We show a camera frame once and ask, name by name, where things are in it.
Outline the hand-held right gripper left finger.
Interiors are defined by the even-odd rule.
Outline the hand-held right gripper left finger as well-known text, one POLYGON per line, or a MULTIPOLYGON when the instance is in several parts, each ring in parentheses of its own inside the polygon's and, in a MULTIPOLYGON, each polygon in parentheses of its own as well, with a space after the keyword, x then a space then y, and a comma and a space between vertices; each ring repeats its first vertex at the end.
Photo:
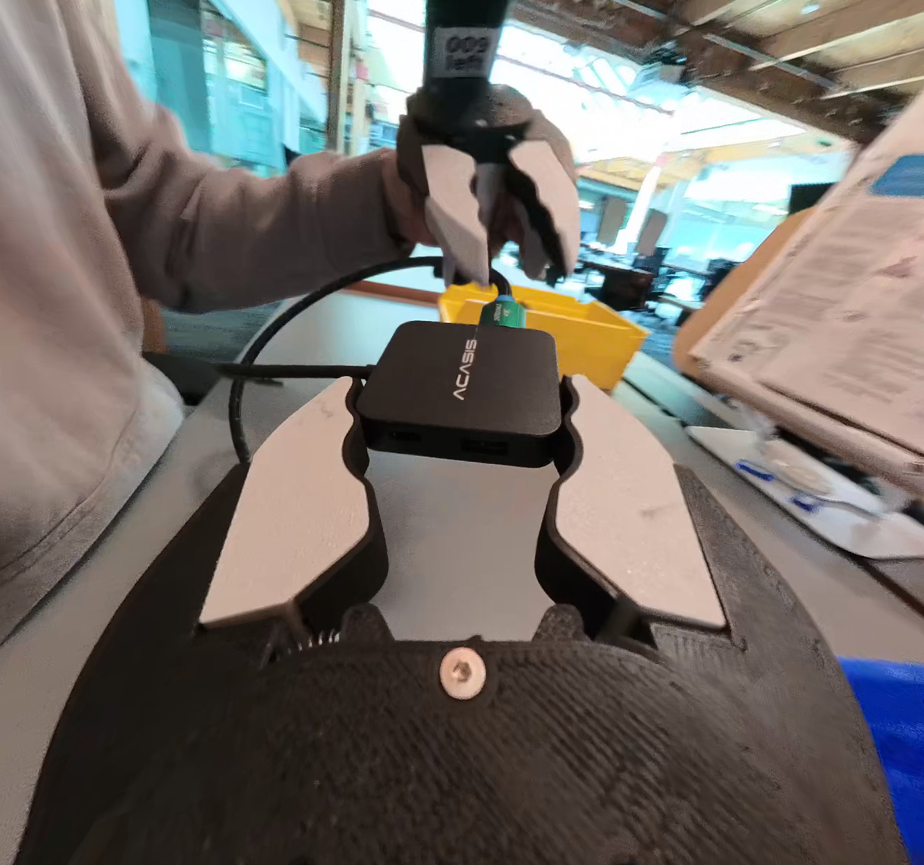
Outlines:
POLYGON ((356 403, 341 377, 253 455, 199 622, 337 630, 385 583, 388 554, 356 403))

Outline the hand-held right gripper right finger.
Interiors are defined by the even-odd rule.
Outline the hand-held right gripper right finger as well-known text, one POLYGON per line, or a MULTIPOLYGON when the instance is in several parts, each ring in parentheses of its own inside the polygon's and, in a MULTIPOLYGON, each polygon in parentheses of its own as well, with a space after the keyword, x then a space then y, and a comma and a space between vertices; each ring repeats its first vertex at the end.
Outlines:
POLYGON ((663 445, 586 376, 561 384, 562 426, 538 535, 538 583, 589 638, 653 626, 727 632, 722 600, 663 445))

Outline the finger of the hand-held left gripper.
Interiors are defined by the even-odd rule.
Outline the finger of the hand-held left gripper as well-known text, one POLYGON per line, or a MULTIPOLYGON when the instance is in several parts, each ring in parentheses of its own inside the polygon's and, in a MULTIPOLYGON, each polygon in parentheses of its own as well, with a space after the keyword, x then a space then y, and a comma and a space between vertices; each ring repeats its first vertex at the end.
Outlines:
POLYGON ((523 229, 519 259, 525 275, 548 269, 573 273, 580 248, 576 168, 566 140, 524 140, 508 152, 506 190, 523 229))
POLYGON ((488 232, 479 216, 479 200, 473 190, 477 164, 467 153, 444 144, 422 146, 428 193, 424 217, 451 272, 486 287, 490 283, 488 232))

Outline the black usb hub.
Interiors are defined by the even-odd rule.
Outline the black usb hub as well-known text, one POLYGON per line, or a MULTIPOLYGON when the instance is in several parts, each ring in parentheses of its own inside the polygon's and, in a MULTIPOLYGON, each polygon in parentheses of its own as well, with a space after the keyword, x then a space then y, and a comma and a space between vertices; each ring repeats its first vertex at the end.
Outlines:
POLYGON ((355 408, 367 447, 537 469, 562 427, 554 338, 529 328, 401 325, 355 408))

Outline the blue plastic bin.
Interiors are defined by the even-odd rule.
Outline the blue plastic bin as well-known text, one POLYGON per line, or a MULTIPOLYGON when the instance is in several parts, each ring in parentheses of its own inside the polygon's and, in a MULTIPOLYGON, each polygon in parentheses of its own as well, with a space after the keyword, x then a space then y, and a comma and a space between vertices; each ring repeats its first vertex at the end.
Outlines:
POLYGON ((842 657, 870 727, 909 859, 923 862, 923 665, 842 657))

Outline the person's left forearm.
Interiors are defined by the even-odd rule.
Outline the person's left forearm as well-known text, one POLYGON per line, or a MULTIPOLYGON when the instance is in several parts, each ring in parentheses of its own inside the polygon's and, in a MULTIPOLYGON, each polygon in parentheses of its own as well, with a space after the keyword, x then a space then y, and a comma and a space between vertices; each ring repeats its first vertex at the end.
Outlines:
POLYGON ((208 313, 312 293, 413 247, 395 209, 396 153, 304 156, 285 175, 165 166, 127 200, 122 241, 139 293, 208 313))

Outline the person's left hand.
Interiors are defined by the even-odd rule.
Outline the person's left hand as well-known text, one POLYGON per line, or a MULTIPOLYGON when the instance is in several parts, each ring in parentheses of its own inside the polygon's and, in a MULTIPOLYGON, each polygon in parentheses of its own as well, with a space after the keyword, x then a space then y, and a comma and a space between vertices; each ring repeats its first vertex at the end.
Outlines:
POLYGON ((410 254, 417 246, 436 246, 426 218, 425 196, 412 179, 410 146, 413 124, 407 114, 400 117, 395 148, 382 161, 385 221, 389 236, 403 252, 410 254))

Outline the dark office desk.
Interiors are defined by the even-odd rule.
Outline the dark office desk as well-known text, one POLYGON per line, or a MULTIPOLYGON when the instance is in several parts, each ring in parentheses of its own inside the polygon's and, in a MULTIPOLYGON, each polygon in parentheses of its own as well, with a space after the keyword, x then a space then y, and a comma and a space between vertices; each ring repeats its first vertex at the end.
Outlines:
POLYGON ((669 262, 667 247, 650 255, 621 256, 583 247, 578 273, 585 277, 584 291, 617 312, 644 312, 658 305, 696 311, 712 274, 691 263, 669 262))

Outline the yellow plastic bin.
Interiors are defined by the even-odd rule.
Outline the yellow plastic bin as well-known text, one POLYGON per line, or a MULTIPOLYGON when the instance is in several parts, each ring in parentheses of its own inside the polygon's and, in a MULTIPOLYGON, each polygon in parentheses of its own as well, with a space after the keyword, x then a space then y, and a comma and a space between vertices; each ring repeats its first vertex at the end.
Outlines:
MULTIPOLYGON (((482 308, 496 299, 494 288, 477 285, 453 286, 439 297, 437 306, 441 322, 478 326, 482 308)), ((556 346, 559 378, 584 375, 599 389, 609 392, 622 380, 628 365, 649 338, 649 331, 622 317, 610 307, 593 301, 584 303, 566 294, 514 285, 512 296, 526 310, 525 327, 550 335, 556 346)), ((495 355, 504 376, 528 377, 542 370, 549 353, 539 349, 530 354, 532 345, 541 343, 516 340, 513 351, 495 355)))

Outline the wooden pillar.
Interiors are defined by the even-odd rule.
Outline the wooden pillar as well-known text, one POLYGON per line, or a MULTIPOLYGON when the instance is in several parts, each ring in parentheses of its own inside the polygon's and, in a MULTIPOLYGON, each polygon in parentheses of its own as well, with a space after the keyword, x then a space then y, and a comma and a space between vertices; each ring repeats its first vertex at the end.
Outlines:
POLYGON ((352 0, 331 0, 325 137, 327 149, 337 154, 345 152, 345 116, 352 34, 351 11, 352 0))

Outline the clear plastic bag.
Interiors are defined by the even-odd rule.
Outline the clear plastic bag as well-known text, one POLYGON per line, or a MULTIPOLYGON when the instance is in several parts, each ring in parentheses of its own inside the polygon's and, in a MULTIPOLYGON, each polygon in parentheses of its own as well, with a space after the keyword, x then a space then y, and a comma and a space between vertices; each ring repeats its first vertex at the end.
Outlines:
POLYGON ((779 437, 687 427, 687 435, 815 536, 873 561, 923 558, 922 524, 904 513, 911 495, 875 478, 872 490, 779 437))

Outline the cardboard box with paper labels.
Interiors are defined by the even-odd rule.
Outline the cardboard box with paper labels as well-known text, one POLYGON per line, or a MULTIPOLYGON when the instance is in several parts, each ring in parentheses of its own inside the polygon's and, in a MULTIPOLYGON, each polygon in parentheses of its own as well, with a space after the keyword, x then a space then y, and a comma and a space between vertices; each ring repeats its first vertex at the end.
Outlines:
POLYGON ((682 374, 923 492, 923 96, 674 340, 682 374))

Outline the person's beige sweatshirt torso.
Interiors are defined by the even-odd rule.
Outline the person's beige sweatshirt torso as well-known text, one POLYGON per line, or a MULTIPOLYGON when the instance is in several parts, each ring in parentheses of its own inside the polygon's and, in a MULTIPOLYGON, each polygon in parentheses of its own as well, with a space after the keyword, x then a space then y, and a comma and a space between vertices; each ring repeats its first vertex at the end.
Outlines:
POLYGON ((179 126, 81 0, 2 6, 2 640, 86 556, 179 431, 142 358, 107 207, 179 126))

